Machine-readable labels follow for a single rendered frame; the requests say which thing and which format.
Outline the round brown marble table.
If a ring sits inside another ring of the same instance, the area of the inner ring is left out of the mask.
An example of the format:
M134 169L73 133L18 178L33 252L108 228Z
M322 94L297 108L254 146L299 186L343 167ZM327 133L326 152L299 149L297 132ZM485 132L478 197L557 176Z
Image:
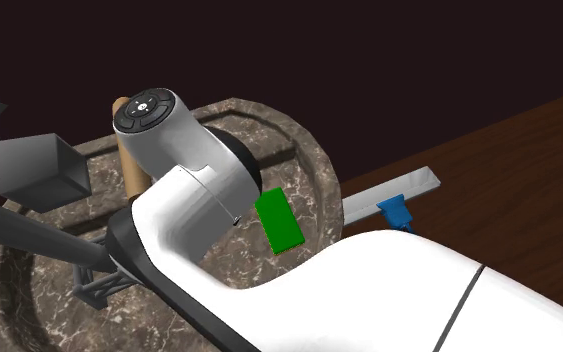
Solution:
M234 288L263 284L341 237L340 185L315 138L260 103L231 98L195 110L202 124L229 132L257 159L265 189L281 188L304 243L274 254L255 211L205 255L201 267ZM0 246L0 352L218 352L141 286L97 310L73 295L68 263Z

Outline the green flat block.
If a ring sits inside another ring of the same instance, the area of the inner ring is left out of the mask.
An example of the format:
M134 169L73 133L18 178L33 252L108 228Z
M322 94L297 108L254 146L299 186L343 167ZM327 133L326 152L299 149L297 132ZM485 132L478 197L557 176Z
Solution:
M305 243L305 237L282 188L263 192L254 206L274 255Z

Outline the blue angular object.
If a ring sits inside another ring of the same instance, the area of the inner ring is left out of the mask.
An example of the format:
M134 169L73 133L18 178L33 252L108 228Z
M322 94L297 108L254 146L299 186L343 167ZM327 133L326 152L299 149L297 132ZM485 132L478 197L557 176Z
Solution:
M403 194L381 201L377 203L377 207L380 209L380 214L385 217L391 229L412 234L415 233L410 226L413 217L405 205L405 197Z

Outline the light grey flat bar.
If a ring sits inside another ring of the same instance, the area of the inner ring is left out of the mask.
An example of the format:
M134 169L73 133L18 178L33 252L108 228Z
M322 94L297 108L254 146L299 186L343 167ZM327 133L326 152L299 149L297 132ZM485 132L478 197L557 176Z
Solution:
M436 174L428 166L424 166L344 197L342 199L344 225L348 226L375 214L380 214L377 203L381 201L403 194L406 202L440 186L441 181Z

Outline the brown cylinder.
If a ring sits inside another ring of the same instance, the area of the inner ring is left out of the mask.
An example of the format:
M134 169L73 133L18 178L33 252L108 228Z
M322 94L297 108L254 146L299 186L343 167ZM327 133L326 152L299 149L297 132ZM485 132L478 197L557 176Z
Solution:
M122 176L127 199L132 203L152 186L152 178L146 174L123 146L121 138L116 136Z

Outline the dark grey box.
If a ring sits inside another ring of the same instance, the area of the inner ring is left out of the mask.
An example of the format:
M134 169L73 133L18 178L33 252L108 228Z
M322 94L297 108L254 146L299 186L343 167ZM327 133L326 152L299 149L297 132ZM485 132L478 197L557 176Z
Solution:
M86 158L57 134L0 140L0 196L45 213L91 195Z

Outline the dark grey pole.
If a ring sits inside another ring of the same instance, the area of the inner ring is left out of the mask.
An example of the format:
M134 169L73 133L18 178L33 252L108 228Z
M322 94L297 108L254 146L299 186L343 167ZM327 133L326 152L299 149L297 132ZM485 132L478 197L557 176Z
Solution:
M0 245L77 264L94 271L116 270L107 250L0 206Z

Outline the dark grey truss frame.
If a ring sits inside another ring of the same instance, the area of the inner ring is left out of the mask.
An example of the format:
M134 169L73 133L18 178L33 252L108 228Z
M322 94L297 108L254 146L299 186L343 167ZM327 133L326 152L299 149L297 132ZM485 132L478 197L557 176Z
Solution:
M127 273L108 254L106 235L100 235L89 240L91 252L89 260L73 265L74 296L96 310L108 306L108 298L139 281Z

